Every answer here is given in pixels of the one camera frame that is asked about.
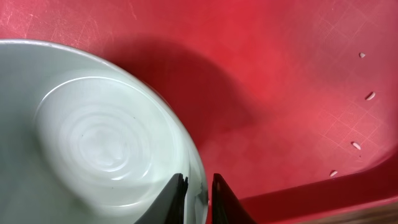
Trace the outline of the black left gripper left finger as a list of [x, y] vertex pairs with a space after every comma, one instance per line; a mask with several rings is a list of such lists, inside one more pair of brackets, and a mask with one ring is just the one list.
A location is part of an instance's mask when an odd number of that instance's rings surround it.
[[188, 177], [174, 174], [135, 224], [183, 224]]

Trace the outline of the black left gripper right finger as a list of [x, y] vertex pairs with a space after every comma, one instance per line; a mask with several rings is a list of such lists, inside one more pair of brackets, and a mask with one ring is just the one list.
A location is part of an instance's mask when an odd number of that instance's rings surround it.
[[256, 224], [221, 174], [217, 173], [213, 175], [211, 211], [212, 224]]

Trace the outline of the green bowl with rice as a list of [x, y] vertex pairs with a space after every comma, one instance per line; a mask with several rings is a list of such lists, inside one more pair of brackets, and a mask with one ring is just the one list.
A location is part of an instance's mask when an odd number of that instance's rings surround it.
[[174, 174], [183, 222], [205, 223], [203, 164], [158, 94], [84, 51], [1, 41], [2, 223], [135, 223]]

